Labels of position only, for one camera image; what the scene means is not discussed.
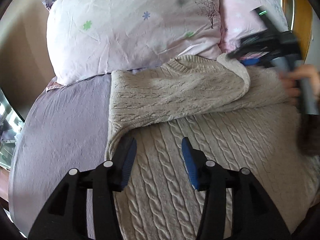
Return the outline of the person's right hand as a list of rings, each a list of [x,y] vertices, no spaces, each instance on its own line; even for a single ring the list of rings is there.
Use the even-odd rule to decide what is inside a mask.
[[[293,72],[278,74],[279,79],[285,89],[291,105],[298,106],[300,96],[300,88],[298,81],[308,79],[312,88],[312,94],[316,102],[319,102],[319,72],[316,67],[311,64],[303,64],[296,68]]]

